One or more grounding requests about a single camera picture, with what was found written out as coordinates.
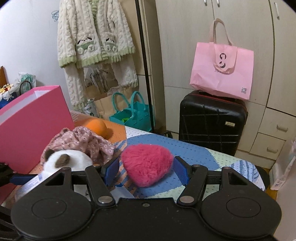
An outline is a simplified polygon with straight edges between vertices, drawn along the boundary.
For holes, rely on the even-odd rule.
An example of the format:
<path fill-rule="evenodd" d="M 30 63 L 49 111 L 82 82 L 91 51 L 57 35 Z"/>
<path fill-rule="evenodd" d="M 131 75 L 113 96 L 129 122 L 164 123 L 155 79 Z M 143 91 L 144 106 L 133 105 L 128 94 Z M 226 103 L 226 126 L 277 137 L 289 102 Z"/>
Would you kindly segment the small white tissue pack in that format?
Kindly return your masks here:
<path fill-rule="evenodd" d="M 35 187 L 37 187 L 39 184 L 45 181 L 48 177 L 48 174 L 41 172 L 37 174 L 35 178 L 27 182 L 25 185 L 19 185 L 20 188 L 15 193 L 15 201 L 18 201 L 20 198 L 25 196 L 27 193 L 29 193 L 31 190 L 33 190 Z"/>

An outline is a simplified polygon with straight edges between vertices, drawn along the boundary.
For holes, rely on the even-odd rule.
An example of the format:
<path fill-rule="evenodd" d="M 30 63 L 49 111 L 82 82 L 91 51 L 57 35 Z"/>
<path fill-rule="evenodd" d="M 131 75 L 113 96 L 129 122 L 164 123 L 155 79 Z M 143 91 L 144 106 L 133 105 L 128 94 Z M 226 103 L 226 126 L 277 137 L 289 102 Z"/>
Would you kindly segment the white brown plush ball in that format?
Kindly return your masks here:
<path fill-rule="evenodd" d="M 64 167 L 69 167 L 72 171 L 84 171 L 88 166 L 92 165 L 92 159 L 81 151 L 54 151 L 52 149 L 48 149 L 45 152 L 43 171 L 48 173 L 55 173 L 56 171 Z"/>

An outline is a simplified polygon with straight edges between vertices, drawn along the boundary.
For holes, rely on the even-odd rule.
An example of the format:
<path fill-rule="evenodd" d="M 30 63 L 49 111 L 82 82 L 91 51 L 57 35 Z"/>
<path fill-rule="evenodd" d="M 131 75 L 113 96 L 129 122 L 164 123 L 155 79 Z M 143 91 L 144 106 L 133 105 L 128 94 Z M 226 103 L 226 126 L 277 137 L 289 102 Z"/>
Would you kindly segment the pink floral fabric scrunchie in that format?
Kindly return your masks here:
<path fill-rule="evenodd" d="M 43 150 L 40 164 L 44 165 L 53 151 L 77 150 L 90 157 L 93 163 L 103 165 L 113 158 L 114 149 L 115 146 L 110 141 L 84 126 L 73 130 L 63 128 Z"/>

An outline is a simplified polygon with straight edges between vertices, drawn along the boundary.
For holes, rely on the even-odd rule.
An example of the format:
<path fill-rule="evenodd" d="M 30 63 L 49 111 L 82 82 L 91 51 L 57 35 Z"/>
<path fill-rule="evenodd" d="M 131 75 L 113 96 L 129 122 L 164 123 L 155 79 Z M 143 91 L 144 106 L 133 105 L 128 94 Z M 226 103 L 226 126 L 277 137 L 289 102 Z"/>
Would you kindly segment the pink strawberry plush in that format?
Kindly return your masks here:
<path fill-rule="evenodd" d="M 173 155 L 160 145 L 137 144 L 127 146 L 120 159 L 127 175 L 138 187 L 149 187 L 171 169 Z"/>

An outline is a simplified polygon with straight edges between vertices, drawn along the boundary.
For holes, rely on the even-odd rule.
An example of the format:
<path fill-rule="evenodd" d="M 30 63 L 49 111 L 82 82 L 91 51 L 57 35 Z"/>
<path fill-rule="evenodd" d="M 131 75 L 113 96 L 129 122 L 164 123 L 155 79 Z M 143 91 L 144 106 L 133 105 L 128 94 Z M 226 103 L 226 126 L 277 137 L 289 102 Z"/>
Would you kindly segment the orange soft ball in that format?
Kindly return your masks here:
<path fill-rule="evenodd" d="M 111 128 L 111 122 L 101 118 L 89 118 L 82 122 L 82 126 L 90 129 L 97 135 L 105 138 L 111 139 L 113 136 L 113 130 Z"/>

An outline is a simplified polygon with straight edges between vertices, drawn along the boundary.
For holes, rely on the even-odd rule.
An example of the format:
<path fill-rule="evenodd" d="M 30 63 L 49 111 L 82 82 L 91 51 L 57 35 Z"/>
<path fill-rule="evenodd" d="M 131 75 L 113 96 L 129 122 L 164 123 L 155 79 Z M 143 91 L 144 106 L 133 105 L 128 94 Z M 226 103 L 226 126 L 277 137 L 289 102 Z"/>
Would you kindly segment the pink cardboard box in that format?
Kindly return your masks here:
<path fill-rule="evenodd" d="M 1 162 L 21 174 L 40 162 L 50 140 L 74 122 L 59 85 L 33 88 L 1 109 Z"/>

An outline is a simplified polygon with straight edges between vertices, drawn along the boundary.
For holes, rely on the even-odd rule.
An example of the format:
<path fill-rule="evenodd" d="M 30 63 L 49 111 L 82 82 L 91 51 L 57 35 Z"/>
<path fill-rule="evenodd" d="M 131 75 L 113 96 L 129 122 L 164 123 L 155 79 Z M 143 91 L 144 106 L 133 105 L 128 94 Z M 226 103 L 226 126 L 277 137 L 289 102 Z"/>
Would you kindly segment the black suitcase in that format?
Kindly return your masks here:
<path fill-rule="evenodd" d="M 180 103 L 179 140 L 234 156 L 247 117 L 244 101 L 195 90 Z"/>

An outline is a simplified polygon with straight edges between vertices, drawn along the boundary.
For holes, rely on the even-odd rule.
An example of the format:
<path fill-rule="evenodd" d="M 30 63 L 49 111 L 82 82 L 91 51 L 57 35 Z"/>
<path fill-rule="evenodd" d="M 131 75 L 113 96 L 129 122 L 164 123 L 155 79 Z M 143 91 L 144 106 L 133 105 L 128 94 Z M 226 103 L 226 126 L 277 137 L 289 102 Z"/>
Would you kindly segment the teal plastic basket bag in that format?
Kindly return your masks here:
<path fill-rule="evenodd" d="M 121 96 L 127 104 L 127 108 L 123 110 L 117 109 L 115 98 Z M 152 130 L 151 116 L 149 105 L 145 104 L 144 99 L 139 91 L 134 91 L 131 102 L 120 93 L 112 94 L 112 105 L 115 109 L 115 114 L 109 117 L 109 120 L 124 126 L 136 128 L 141 131 L 150 132 Z"/>

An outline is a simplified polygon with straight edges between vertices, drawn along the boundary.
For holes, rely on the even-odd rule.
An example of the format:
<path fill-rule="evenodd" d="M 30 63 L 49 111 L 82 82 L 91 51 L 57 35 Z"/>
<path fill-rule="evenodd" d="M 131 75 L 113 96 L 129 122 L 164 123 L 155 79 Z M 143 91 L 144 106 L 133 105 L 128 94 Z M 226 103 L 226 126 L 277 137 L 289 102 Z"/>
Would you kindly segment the brown paper bag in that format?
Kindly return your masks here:
<path fill-rule="evenodd" d="M 109 120 L 115 113 L 112 94 L 122 92 L 110 65 L 102 64 L 84 69 L 84 95 L 87 105 L 85 114 Z"/>

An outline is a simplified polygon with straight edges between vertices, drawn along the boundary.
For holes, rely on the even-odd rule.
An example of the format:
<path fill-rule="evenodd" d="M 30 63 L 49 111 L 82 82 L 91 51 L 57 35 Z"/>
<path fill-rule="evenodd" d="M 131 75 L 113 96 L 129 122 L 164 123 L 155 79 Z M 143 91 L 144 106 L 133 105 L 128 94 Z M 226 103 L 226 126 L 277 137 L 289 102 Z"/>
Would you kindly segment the pink tote bag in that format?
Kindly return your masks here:
<path fill-rule="evenodd" d="M 216 18 L 210 27 L 210 42 L 198 42 L 192 66 L 190 85 L 211 95 L 249 100 L 254 69 L 254 52 L 228 44 L 217 44 Z"/>

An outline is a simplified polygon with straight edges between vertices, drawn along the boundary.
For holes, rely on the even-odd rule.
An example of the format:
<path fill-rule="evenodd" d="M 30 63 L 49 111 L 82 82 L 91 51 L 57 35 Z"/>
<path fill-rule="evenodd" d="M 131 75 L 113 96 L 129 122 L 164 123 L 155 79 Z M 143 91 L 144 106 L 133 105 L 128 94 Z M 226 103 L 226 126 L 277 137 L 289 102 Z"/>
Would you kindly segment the cream knitted hanging cardigan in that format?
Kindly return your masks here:
<path fill-rule="evenodd" d="M 87 104 L 87 67 L 110 64 L 119 86 L 138 86 L 132 57 L 135 46 L 119 1 L 60 1 L 57 53 L 71 104 L 77 111 Z"/>

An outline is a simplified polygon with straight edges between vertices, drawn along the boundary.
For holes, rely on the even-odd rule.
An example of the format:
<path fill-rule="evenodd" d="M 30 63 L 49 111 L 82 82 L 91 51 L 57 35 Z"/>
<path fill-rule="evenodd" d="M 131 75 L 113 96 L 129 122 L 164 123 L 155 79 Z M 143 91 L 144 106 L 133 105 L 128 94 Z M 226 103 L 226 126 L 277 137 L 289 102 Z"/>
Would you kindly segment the beige wardrobe cabinet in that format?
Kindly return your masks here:
<path fill-rule="evenodd" d="M 295 13 L 276 1 L 156 1 L 166 129 L 271 168 L 295 137 Z"/>

